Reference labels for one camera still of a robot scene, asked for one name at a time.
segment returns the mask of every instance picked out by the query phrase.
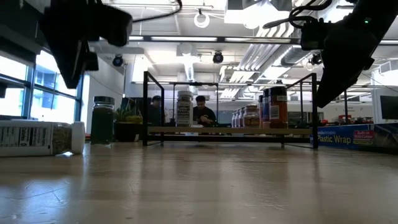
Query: green jar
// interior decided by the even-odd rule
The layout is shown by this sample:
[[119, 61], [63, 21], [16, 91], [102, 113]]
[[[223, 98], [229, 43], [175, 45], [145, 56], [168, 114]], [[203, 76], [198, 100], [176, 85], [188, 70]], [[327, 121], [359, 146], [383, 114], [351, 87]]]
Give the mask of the green jar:
[[95, 96], [91, 120], [91, 144], [111, 144], [113, 141], [114, 98]]

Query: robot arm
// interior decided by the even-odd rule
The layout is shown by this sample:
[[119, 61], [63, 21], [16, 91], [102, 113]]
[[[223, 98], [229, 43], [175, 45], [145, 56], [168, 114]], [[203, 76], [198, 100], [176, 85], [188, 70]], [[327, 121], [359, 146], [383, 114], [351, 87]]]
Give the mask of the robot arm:
[[[316, 102], [322, 108], [354, 85], [361, 72], [371, 67], [373, 52], [398, 15], [398, 1], [350, 0], [355, 3], [353, 12], [334, 24], [310, 16], [297, 16], [303, 10], [323, 10], [332, 0], [319, 6], [311, 6], [313, 2], [295, 8], [288, 19], [266, 24], [263, 28], [289, 21], [302, 30], [303, 50], [321, 50], [324, 69]], [[294, 21], [305, 23], [301, 26]]]

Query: black cable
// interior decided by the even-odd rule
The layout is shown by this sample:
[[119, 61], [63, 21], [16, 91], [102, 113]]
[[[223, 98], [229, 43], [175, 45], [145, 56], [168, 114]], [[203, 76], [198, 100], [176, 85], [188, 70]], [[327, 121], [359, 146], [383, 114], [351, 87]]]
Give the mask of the black cable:
[[311, 0], [310, 2], [308, 2], [305, 6], [299, 6], [296, 7], [295, 9], [293, 9], [290, 14], [289, 17], [286, 19], [280, 19], [278, 21], [273, 21], [273, 22], [269, 22], [265, 25], [263, 25], [263, 29], [270, 29], [272, 27], [275, 26], [279, 26], [282, 23], [285, 22], [290, 22], [292, 26], [301, 29], [303, 26], [301, 25], [297, 25], [294, 23], [294, 21], [305, 21], [305, 22], [310, 22], [310, 21], [317, 21], [316, 18], [312, 17], [312, 16], [298, 16], [302, 11], [304, 10], [313, 10], [313, 11], [321, 11], [326, 9], [327, 7], [330, 6], [330, 4], [332, 3], [332, 0], [326, 0], [325, 3], [318, 5], [318, 6], [312, 6], [312, 4], [315, 2], [316, 0]]
[[174, 15], [174, 14], [176, 14], [176, 13], [178, 13], [178, 12], [180, 12], [182, 10], [182, 2], [181, 2], [181, 0], [177, 0], [177, 3], [178, 3], [179, 8], [176, 11], [173, 11], [173, 12], [170, 12], [170, 13], [166, 13], [166, 14], [161, 14], [161, 15], [158, 15], [158, 16], [151, 16], [151, 17], [147, 17], [147, 18], [137, 19], [137, 20], [133, 20], [132, 22], [133, 23], [134, 22], [144, 22], [144, 21], [149, 21], [149, 20], [153, 20], [153, 19], [160, 19], [160, 18], [163, 18], [163, 17], [168, 17], [168, 16], [171, 16], [171, 15]]
[[304, 10], [312, 10], [312, 11], [321, 11], [326, 9], [327, 7], [329, 7], [331, 5], [331, 3], [333, 2], [333, 0], [326, 0], [323, 4], [317, 5], [317, 6], [311, 6], [311, 4], [315, 2], [314, 0], [310, 1], [307, 5], [305, 6], [300, 6], [297, 7], [295, 9], [293, 9], [290, 14], [289, 14], [289, 22], [292, 26], [301, 29], [303, 28], [303, 25], [298, 25], [296, 23], [294, 23], [294, 18], [297, 17], [298, 13], [301, 13]]

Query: wooden shelf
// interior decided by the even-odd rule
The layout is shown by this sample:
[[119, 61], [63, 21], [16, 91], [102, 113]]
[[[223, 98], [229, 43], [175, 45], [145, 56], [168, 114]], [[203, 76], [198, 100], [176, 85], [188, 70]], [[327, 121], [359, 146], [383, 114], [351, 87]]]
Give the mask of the wooden shelf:
[[148, 127], [157, 133], [312, 134], [312, 129]]

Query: potted plant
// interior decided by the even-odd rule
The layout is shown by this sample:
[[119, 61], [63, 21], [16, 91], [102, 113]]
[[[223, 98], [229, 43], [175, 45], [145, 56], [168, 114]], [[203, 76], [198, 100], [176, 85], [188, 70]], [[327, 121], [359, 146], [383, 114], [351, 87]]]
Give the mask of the potted plant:
[[134, 142], [139, 139], [142, 130], [142, 116], [134, 114], [130, 104], [114, 112], [114, 138], [120, 142]]

